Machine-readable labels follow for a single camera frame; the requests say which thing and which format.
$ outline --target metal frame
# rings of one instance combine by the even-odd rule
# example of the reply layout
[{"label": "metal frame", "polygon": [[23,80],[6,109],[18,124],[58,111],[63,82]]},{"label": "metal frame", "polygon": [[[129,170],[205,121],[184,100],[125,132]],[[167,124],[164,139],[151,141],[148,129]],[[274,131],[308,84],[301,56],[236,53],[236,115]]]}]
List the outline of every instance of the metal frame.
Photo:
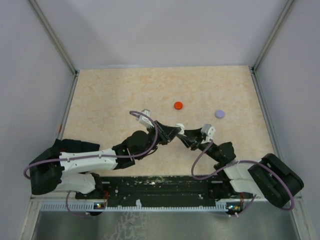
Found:
[{"label": "metal frame", "polygon": [[[63,133],[66,127],[68,114],[71,107],[72,98],[76,89],[76,84],[78,80],[79,73],[74,67],[74,64],[72,63],[72,60],[70,59],[70,56],[68,55],[66,49],[64,48],[63,44],[59,40],[57,34],[54,32],[53,28],[49,24],[47,18],[45,17],[43,11],[41,10],[39,4],[36,0],[27,0],[31,6],[31,8],[34,10],[36,16],[38,17],[40,23],[42,24],[44,30],[48,34],[52,44],[55,46],[57,52],[60,54],[61,58],[65,62],[65,64],[68,66],[69,70],[74,74],[74,80],[72,82],[70,93],[67,99],[67,102],[64,106],[63,116],[61,120],[61,127],[57,134],[58,139],[62,139]],[[252,80],[254,83],[254,87],[257,93],[257,97],[261,106],[261,110],[263,113],[263,117],[266,123],[266,127],[269,133],[269,137],[271,140],[271,144],[274,150],[274,153],[279,156],[281,159],[283,159],[283,155],[281,153],[281,149],[279,147],[279,142],[277,139],[276,131],[274,129],[274,125],[271,120],[271,116],[268,110],[268,106],[264,97],[263,90],[261,88],[261,84],[258,78],[257,70],[259,69],[262,61],[264,60],[265,56],[267,55],[269,49],[272,47],[272,43],[276,39],[281,27],[283,26],[285,20],[287,19],[288,15],[290,14],[293,6],[294,6],[295,0],[288,0],[279,19],[277,20],[272,32],[270,33],[262,51],[260,52],[257,60],[255,61],[254,66],[250,69]],[[44,203],[49,203],[52,201],[58,201],[62,202],[65,200],[67,193],[65,192],[53,192],[48,193],[46,195],[43,195],[41,197],[38,196],[32,196],[29,202],[29,206],[26,212],[26,217],[24,219],[23,227],[21,229],[19,238],[20,240],[31,240],[34,228],[37,222],[39,211],[41,210]],[[78,200],[75,199],[75,195],[71,194],[70,199],[72,201],[76,201],[75,203],[79,203]],[[295,198],[296,205],[294,210],[292,211],[292,218],[296,225],[296,230],[299,235],[299,237],[302,240],[316,240],[316,234],[314,230],[312,229],[311,219],[308,214],[308,211],[306,210],[303,198],[301,195],[297,195]]]}]

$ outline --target gray wall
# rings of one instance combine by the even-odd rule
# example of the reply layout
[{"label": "gray wall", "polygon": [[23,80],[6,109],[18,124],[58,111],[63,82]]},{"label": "gray wall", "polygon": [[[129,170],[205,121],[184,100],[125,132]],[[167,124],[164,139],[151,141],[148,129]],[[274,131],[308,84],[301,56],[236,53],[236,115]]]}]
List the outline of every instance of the gray wall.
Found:
[{"label": "gray wall", "polygon": [[73,76],[26,0],[0,5],[0,238],[16,240],[31,195],[23,169],[53,143]]},{"label": "gray wall", "polygon": [[280,148],[320,237],[320,1],[297,1],[258,77]]},{"label": "gray wall", "polygon": [[250,65],[286,0],[37,0],[77,69]]}]

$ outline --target table top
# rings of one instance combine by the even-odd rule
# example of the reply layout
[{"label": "table top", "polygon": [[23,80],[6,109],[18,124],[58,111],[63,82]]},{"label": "table top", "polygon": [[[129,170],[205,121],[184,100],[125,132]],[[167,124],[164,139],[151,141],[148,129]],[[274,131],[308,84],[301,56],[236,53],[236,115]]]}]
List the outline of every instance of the table top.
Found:
[{"label": "table top", "polygon": [[[183,103],[181,110],[174,103]],[[133,132],[146,130],[130,110],[151,111],[151,118],[185,129],[212,124],[213,141],[232,142],[236,159],[258,160],[273,153],[248,66],[197,66],[86,69],[79,73],[63,138],[112,148]],[[216,110],[225,112],[215,117]],[[126,169],[97,170],[101,176],[190,175],[200,150],[175,138]],[[196,174],[210,174],[217,162],[204,155]]]}]

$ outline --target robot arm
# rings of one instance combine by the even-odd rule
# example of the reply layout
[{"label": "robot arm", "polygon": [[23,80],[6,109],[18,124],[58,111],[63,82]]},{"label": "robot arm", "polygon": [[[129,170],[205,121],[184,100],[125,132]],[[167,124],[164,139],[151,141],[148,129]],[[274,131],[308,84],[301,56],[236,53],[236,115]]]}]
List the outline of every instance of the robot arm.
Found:
[{"label": "robot arm", "polygon": [[[166,126],[158,121],[151,122],[148,119],[150,111],[143,110],[142,113],[147,117],[139,115],[136,116],[136,120],[147,128],[147,132],[135,131],[112,148],[83,153],[59,152],[54,147],[44,151],[30,164],[50,159],[57,161],[30,167],[32,194],[42,195],[54,190],[76,191],[82,194],[99,191],[102,186],[99,175],[83,173],[128,168],[135,164],[135,160],[141,160],[148,156],[150,151],[156,151],[159,144],[167,145],[175,137],[192,151],[204,151],[211,145],[205,154],[218,162],[214,166],[216,170],[229,165],[236,158],[231,142],[221,145],[212,142],[216,130],[210,124],[205,124],[199,129],[186,130],[180,123],[176,126]],[[304,187],[302,180],[275,155],[267,154],[260,163],[276,172],[289,187],[292,195]],[[234,164],[220,171],[218,176],[224,184],[224,189],[231,196],[242,192],[264,196],[278,208],[283,207],[289,200],[288,194],[279,182],[258,165]]]}]

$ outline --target white panel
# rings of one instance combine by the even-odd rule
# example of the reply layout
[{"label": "white panel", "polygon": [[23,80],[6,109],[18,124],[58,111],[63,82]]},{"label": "white panel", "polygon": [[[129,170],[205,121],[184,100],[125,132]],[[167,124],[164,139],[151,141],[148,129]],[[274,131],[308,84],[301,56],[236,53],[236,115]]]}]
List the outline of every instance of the white panel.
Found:
[{"label": "white panel", "polygon": [[16,240],[31,195],[23,169],[53,143],[73,76],[26,0],[2,0],[0,19],[0,233]]},{"label": "white panel", "polygon": [[37,0],[77,69],[250,65],[286,0]]},{"label": "white panel", "polygon": [[258,77],[284,160],[320,237],[320,1],[296,1]]}]

